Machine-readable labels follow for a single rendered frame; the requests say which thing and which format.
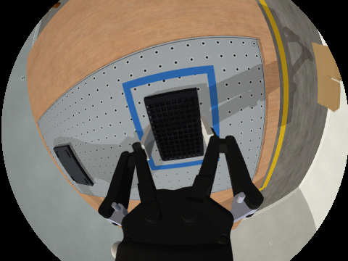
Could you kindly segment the black well plate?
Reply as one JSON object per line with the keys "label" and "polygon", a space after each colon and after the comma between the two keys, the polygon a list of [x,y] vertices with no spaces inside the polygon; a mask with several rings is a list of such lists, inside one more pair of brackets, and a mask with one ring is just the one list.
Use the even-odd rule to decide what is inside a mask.
{"label": "black well plate", "polygon": [[144,103],[161,160],[204,156],[197,88],[146,96]]}

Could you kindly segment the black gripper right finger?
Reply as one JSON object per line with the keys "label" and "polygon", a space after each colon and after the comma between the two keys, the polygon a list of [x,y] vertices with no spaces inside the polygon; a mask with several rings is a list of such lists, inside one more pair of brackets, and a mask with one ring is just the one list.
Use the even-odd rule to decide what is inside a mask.
{"label": "black gripper right finger", "polygon": [[[234,222],[249,218],[262,204],[264,197],[253,184],[244,158],[234,136],[220,138],[210,127],[205,116],[201,116],[202,133],[207,150],[188,197],[181,208],[181,217],[187,223],[199,219],[206,196],[210,197],[220,153],[225,153],[233,190],[232,209]],[[209,143],[208,143],[209,142]]]}

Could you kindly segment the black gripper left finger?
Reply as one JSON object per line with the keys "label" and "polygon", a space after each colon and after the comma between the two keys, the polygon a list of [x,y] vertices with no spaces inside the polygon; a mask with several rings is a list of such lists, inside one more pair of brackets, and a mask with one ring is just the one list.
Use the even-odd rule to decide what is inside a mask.
{"label": "black gripper left finger", "polygon": [[152,127],[148,125],[141,141],[132,144],[134,153],[124,151],[120,155],[107,196],[98,208],[99,214],[113,225],[121,226],[122,219],[128,214],[135,166],[142,214],[152,224],[162,220],[162,212],[154,193],[156,187],[147,161],[150,160],[154,142]]}

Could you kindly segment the blue tape outline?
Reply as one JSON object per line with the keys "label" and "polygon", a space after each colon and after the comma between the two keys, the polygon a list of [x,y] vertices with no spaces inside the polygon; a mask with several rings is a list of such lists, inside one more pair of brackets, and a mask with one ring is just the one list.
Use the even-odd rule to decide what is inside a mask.
{"label": "blue tape outline", "polygon": [[[188,75],[198,75],[198,74],[205,74],[205,73],[207,73],[209,89],[210,89],[210,101],[211,101],[211,109],[212,109],[212,128],[215,130],[216,135],[220,136],[218,94],[217,94],[217,87],[216,87],[216,81],[215,81],[215,71],[214,71],[213,65],[208,65],[208,66],[189,67],[189,68],[183,68],[179,70],[161,72],[161,73],[148,75],[142,78],[138,78],[135,80],[122,83],[123,90],[125,93],[125,98],[128,103],[130,115],[132,117],[133,124],[138,134],[139,141],[141,141],[141,138],[144,133],[142,131],[141,124],[136,111],[136,107],[133,101],[131,88],[134,88],[136,86],[141,86],[147,83],[157,82],[160,80],[167,80],[171,78],[178,78],[178,77],[183,77]],[[150,157],[150,160],[147,160],[147,161],[152,170],[164,170],[164,169],[171,169],[171,168],[178,168],[178,167],[201,165],[203,162],[203,160],[198,160],[193,162],[184,162],[184,163],[171,164],[171,165],[155,166],[152,156]]]}

